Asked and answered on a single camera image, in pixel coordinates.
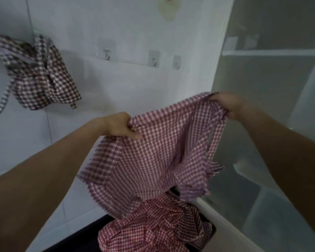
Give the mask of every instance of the hand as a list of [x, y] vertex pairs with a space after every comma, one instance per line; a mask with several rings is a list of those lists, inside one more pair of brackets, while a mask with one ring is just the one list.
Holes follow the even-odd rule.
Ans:
[[227, 109], [227, 117], [231, 120], [238, 120], [241, 110], [248, 105], [246, 101], [229, 92], [219, 92], [209, 99], [218, 101]]
[[119, 112], [109, 116], [95, 118], [96, 122], [101, 125], [102, 134], [105, 136], [128, 136], [131, 139], [140, 140], [142, 135], [128, 128], [127, 123], [131, 116], [126, 112]]

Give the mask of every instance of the gingham cloth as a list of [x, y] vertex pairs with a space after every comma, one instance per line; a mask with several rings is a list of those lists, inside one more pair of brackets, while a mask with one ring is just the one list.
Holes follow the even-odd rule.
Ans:
[[217, 101], [207, 100], [210, 95], [201, 93], [131, 118], [129, 126], [142, 140], [105, 137], [78, 175], [92, 198], [121, 219], [175, 185], [186, 201], [207, 194], [208, 179], [223, 169], [212, 158], [226, 113]]
[[75, 102], [81, 96], [50, 39], [38, 35], [31, 45], [0, 35], [0, 57], [11, 78], [0, 101], [0, 113], [11, 91], [17, 101], [30, 110], [55, 102], [69, 103], [76, 108]]
[[185, 244], [202, 249], [211, 236], [212, 225], [202, 222], [198, 209], [167, 192], [107, 224], [98, 242], [103, 252], [189, 252]]

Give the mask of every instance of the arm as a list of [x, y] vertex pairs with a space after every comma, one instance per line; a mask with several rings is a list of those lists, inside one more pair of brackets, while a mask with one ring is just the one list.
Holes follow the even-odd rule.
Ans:
[[0, 176], [0, 251], [25, 251], [69, 190], [101, 135], [141, 136], [130, 116], [95, 118]]
[[230, 93], [211, 97], [248, 131], [272, 177], [315, 232], [315, 142]]

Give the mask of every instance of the wall hook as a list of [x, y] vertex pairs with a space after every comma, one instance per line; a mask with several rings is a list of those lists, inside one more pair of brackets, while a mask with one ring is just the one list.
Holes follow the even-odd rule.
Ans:
[[104, 49], [104, 52], [105, 52], [105, 60], [109, 61], [110, 60], [110, 50]]

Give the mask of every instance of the forearm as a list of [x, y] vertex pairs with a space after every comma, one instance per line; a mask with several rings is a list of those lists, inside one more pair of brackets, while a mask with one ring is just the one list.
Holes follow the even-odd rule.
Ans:
[[88, 122], [0, 176], [0, 251], [27, 249], [103, 133], [101, 124]]
[[238, 119], [276, 183], [315, 231], [315, 142], [248, 105]]

